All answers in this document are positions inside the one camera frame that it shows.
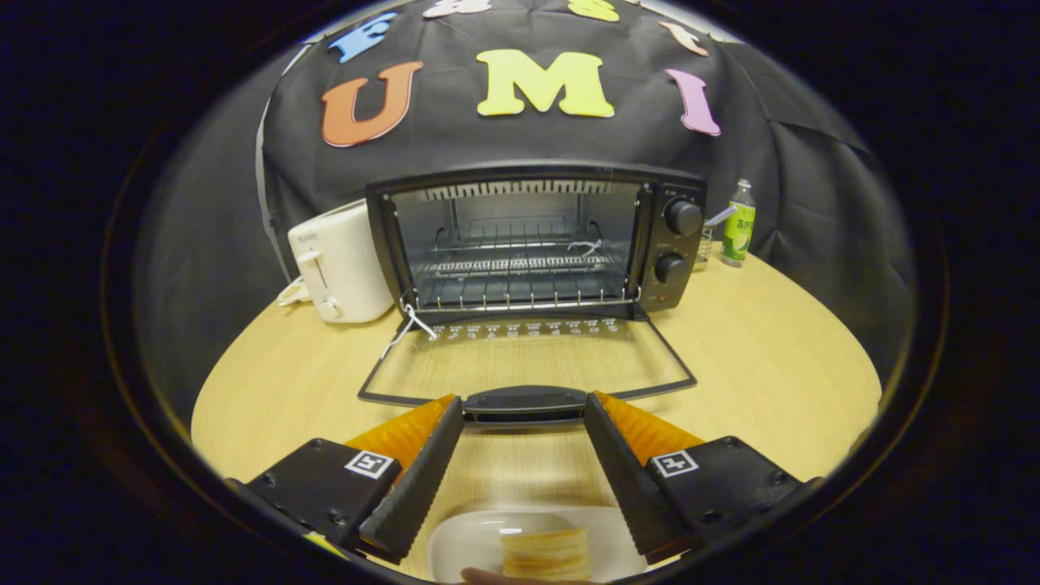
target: white string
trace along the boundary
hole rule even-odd
[[[408,323],[405,324],[405,327],[401,327],[400,333],[398,333],[397,336],[394,337],[394,340],[390,341],[390,344],[387,345],[386,349],[383,350],[383,355],[380,356],[381,360],[387,356],[387,352],[390,351],[390,348],[396,346],[397,341],[400,341],[401,337],[405,336],[405,333],[408,333],[408,330],[412,328],[413,323],[425,329],[426,333],[430,333],[431,340],[437,338],[437,333],[435,333],[434,330],[431,329],[428,325],[422,323],[422,321],[420,321],[419,317],[415,316],[415,309],[412,308],[412,305],[405,305],[405,312],[408,313]]]
[[[596,250],[598,250],[598,249],[600,249],[600,248],[603,247],[603,238],[599,238],[596,241],[572,241],[572,243],[570,243],[570,244],[567,245],[567,249],[570,250],[571,248],[574,248],[575,246],[588,246],[589,247],[589,251],[587,251],[584,254],[581,254],[581,257],[584,258],[589,254],[592,254]]]

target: letter m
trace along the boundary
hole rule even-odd
[[[603,61],[586,53],[560,53],[549,69],[542,69],[522,51],[498,49],[484,51],[476,60],[488,63],[488,99],[476,105],[482,116],[508,116],[523,111],[524,103],[516,97],[516,85],[539,111],[552,107],[560,90],[566,95],[560,109],[571,116],[610,118],[614,106],[603,97],[599,66]]]

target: control knob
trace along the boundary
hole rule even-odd
[[[672,275],[681,275],[686,272],[686,261],[682,259],[682,256],[675,253],[668,253],[657,259],[657,265],[654,266],[654,275],[657,276],[657,280],[668,283],[669,277]]]
[[[665,209],[665,223],[668,229],[679,235],[692,235],[701,228],[701,208],[695,203],[679,199]]]

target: screw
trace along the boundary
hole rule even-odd
[[[329,522],[336,526],[346,526],[346,518],[339,513],[339,510],[329,510]]]

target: hand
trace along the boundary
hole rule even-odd
[[[505,577],[478,568],[462,569],[466,585],[597,585],[592,581],[544,581],[525,577]]]

